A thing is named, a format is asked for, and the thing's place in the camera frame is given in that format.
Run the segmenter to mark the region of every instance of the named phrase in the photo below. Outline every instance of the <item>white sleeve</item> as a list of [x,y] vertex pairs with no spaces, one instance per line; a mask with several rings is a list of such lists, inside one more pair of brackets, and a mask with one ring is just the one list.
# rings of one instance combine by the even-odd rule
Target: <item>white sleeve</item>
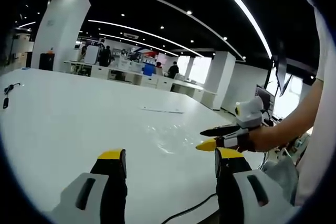
[[327,26],[326,23],[320,14],[320,12],[315,8],[315,19],[316,19],[316,28],[319,34],[320,40],[320,61],[319,61],[319,69],[317,71],[316,78],[323,81],[324,80],[324,66],[325,60],[327,58],[327,46],[326,46],[326,36],[327,36]]

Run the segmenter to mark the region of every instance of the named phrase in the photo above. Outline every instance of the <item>black ceiling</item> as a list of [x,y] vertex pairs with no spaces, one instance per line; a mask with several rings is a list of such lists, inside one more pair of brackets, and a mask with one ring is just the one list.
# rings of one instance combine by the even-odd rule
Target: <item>black ceiling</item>
[[[247,62],[258,65],[268,59],[266,50],[253,26],[233,0],[164,0],[185,11],[191,10],[193,16],[207,24],[223,37],[242,55]],[[285,44],[286,56],[303,62],[313,68],[318,66],[319,42],[315,27],[313,9],[305,0],[242,0],[254,16],[268,42],[273,55],[278,54],[277,42]],[[36,32],[39,21],[47,7],[48,0],[26,0],[19,13],[27,19],[19,24],[37,21],[31,26]],[[118,27],[88,22],[89,19],[111,22],[144,30],[189,48],[213,48],[229,50],[221,39],[202,25],[177,10],[155,0],[90,0],[91,9],[82,30],[92,37],[98,33],[120,36],[129,32],[145,38],[146,43],[166,50],[179,47],[144,36],[141,33]],[[212,51],[200,52],[211,56]]]

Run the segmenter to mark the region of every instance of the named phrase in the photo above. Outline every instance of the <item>white column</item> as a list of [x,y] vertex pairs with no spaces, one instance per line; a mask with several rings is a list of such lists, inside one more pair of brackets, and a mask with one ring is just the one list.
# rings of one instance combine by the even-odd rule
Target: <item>white column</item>
[[190,76],[190,72],[191,72],[191,68],[193,67],[194,60],[195,60],[195,57],[189,58],[188,66],[187,66],[187,69],[185,70],[185,76],[184,76],[185,80],[188,79]]
[[204,88],[217,93],[213,102],[213,110],[220,110],[230,84],[235,62],[236,58],[232,54],[222,51],[216,52],[214,59],[211,61]]
[[31,57],[32,68],[38,68],[40,54],[52,48],[55,53],[53,70],[61,71],[63,61],[75,47],[90,6],[89,0],[51,0],[38,28]]

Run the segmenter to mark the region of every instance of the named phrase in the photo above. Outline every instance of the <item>white table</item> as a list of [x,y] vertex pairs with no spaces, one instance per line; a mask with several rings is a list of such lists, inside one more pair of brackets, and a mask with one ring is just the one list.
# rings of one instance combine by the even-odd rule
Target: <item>white table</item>
[[[4,147],[25,193],[41,211],[52,210],[60,193],[97,157],[125,148],[126,223],[161,223],[215,192],[214,153],[195,146],[202,129],[227,122],[192,98],[123,83],[36,69],[1,77],[3,89],[21,82],[1,112]],[[183,110],[152,112],[141,106]],[[253,168],[263,155],[245,153]],[[218,209],[213,197],[170,223],[195,224]]]

